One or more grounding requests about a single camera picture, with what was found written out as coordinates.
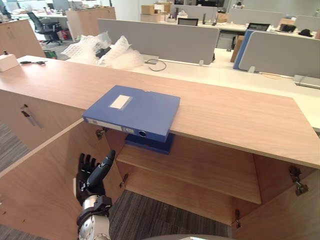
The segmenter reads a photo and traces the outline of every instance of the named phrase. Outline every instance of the white label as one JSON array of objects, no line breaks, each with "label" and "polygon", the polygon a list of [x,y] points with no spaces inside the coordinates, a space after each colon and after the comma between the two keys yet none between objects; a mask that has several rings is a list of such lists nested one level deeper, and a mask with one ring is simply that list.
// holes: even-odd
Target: white label
[{"label": "white label", "polygon": [[114,124],[111,124],[111,123],[107,123],[107,122],[104,122],[104,121],[98,121],[98,120],[94,120],[94,119],[90,119],[90,118],[87,118],[87,120],[88,120],[88,123],[90,123],[90,124],[96,124],[96,125],[99,125],[99,126],[102,126],[102,127],[109,128],[109,129],[115,129],[115,130],[118,130],[118,131],[122,131],[121,126],[118,126],[118,125],[114,125]]},{"label": "white label", "polygon": [[133,129],[130,129],[130,128],[126,128],[125,131],[128,133],[128,134],[134,134],[135,131]]},{"label": "white label", "polygon": [[114,102],[110,105],[110,108],[122,109],[129,99],[129,96],[119,95],[116,100],[114,100]]}]

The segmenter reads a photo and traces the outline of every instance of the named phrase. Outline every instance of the white desk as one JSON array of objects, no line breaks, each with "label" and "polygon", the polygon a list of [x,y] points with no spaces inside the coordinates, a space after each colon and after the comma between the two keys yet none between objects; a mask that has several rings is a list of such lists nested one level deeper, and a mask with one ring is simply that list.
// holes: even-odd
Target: white desk
[{"label": "white desk", "polygon": [[[175,22],[167,22],[167,21],[160,21],[158,22],[159,24],[178,24],[176,21]],[[212,26],[210,24],[203,24],[202,21],[198,21],[198,27],[205,27],[205,28],[215,28],[215,29],[220,29],[220,30],[225,30],[225,31],[231,31],[231,32],[245,32],[247,27],[246,25],[242,24],[231,24],[228,22],[223,22],[223,23],[217,23],[215,26]]]},{"label": "white desk", "polygon": [[[57,18],[57,19],[66,19],[67,16],[63,16],[62,13],[52,13],[52,14],[46,14],[45,12],[33,12],[34,15],[36,15],[38,18]],[[28,18],[28,14],[22,13],[22,14],[15,14],[11,15],[12,18],[18,19],[18,18]]]},{"label": "white desk", "polygon": [[271,79],[259,73],[234,70],[234,64],[230,62],[232,52],[216,48],[214,53],[215,61],[209,66],[165,61],[167,68],[163,71],[148,69],[148,67],[161,69],[162,63],[145,64],[130,71],[293,98],[311,126],[320,132],[320,90],[297,86],[292,81],[292,77]]}]

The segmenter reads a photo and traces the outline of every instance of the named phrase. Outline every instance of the open cabinet door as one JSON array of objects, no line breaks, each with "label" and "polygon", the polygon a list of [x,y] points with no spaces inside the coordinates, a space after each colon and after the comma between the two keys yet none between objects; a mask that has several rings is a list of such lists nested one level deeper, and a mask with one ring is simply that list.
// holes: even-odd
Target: open cabinet door
[{"label": "open cabinet door", "polygon": [[[77,239],[82,207],[73,194],[81,153],[101,162],[110,150],[80,119],[0,173],[0,224],[51,240]],[[117,165],[104,179],[114,203],[124,191]]]},{"label": "open cabinet door", "polygon": [[297,196],[292,186],[240,219],[233,227],[236,240],[319,240],[320,170],[302,181],[308,192]]}]

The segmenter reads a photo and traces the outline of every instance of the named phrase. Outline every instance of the black office chair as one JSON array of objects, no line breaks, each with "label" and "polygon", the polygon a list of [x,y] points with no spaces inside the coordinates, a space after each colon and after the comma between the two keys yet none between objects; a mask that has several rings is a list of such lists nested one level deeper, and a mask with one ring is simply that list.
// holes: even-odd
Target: black office chair
[{"label": "black office chair", "polygon": [[198,26],[198,18],[178,18],[179,25]]},{"label": "black office chair", "polygon": [[37,34],[42,34],[49,37],[49,40],[44,41],[44,43],[58,43],[59,45],[61,45],[60,42],[62,43],[62,40],[60,40],[57,35],[57,32],[62,30],[59,22],[43,23],[33,12],[27,12],[27,14],[34,23],[34,31]]}]

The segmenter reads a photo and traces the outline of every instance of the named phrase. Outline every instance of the blue binder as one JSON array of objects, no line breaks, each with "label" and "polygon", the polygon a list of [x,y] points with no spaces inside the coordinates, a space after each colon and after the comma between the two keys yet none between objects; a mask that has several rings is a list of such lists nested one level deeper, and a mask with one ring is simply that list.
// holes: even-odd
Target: blue binder
[{"label": "blue binder", "polygon": [[116,85],[82,115],[91,124],[165,142],[180,97]]}]

